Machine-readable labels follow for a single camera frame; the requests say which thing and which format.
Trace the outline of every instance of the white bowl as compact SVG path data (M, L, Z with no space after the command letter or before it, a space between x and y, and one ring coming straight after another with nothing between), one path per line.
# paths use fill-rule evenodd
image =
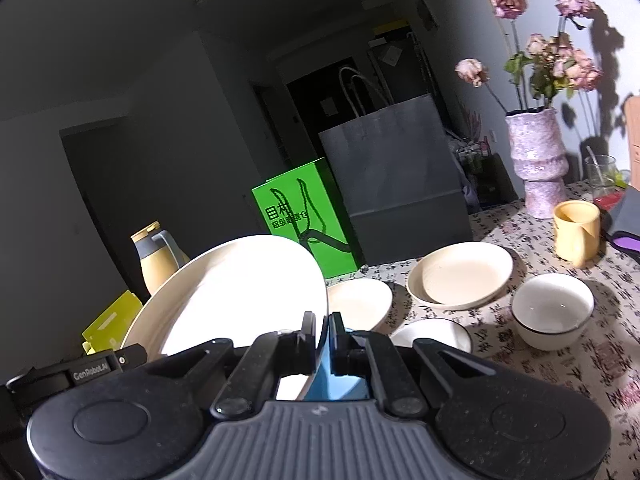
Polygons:
M384 321L393 301L389 286L371 278L336 283L326 292L329 313L340 312L344 326L352 330L373 330Z
M540 274L526 280L511 300L520 336L539 350L574 343L593 313L593 294L568 274Z
M406 288L418 304L464 310L494 297L512 272L513 259L502 247L464 242L427 254L409 273Z
M153 361L214 339L249 346L265 332L299 330L316 314L316 344L327 314L324 278L313 256L281 236L238 238L179 269L140 310L122 346L140 343ZM280 380L276 398L301 399L312 377Z
M399 328L391 335L391 342L396 346L411 348L414 339L426 337L435 339L445 345L471 353L471 336L462 325L450 319L420 319Z

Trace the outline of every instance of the vase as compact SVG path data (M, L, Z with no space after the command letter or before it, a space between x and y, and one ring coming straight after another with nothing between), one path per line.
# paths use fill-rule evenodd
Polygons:
M524 180L527 213L553 218L554 207L566 200L562 177L569 171L566 150L554 108L507 114L511 158Z

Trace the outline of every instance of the green gift bag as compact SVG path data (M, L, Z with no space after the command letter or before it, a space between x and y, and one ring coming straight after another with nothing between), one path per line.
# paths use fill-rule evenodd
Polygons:
M276 176L252 191L271 233L305 247L325 278L360 267L359 248L324 158Z

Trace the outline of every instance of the bouquet of flowers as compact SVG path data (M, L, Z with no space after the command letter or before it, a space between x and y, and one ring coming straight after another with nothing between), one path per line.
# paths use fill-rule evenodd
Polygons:
M553 98L566 90L570 99L575 91L591 91L602 78L602 71L593 60L579 48L574 48L569 34L565 31L567 22L572 22L578 30L585 27L576 18L593 17L597 9L591 0L556 0L560 13L558 31L547 39L543 34L531 34L526 47L521 49L516 19L527 10L526 0L489 0L504 38L509 59L504 69L511 74L518 102L522 111L529 109L527 90L533 99L549 108ZM512 38L504 28L503 20L511 22ZM526 68L530 67L527 78ZM487 68L477 59L463 59L456 66L458 76L475 87L486 86L498 104L507 113L500 99L488 86Z

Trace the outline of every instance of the table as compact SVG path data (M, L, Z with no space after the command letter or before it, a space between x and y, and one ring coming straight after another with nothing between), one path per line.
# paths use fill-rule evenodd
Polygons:
M568 197L588 199L586 184L569 186ZM387 333L417 319L445 317L467 328L474 354L562 384L594 400L612 428L609 453L596 478L640 480L640 266L607 244L593 265L574 269L553 252L552 221L528 216L523 200L470 219L474 240L503 246L514 257L514 273L506 293L485 306L454 312L414 304L404 284L418 260L362 267L327 284L352 278L383 280L394 292L385 322ZM529 347L517 335L509 307L520 283L544 272L565 272L580 278L596 300L593 319L578 342L556 352Z

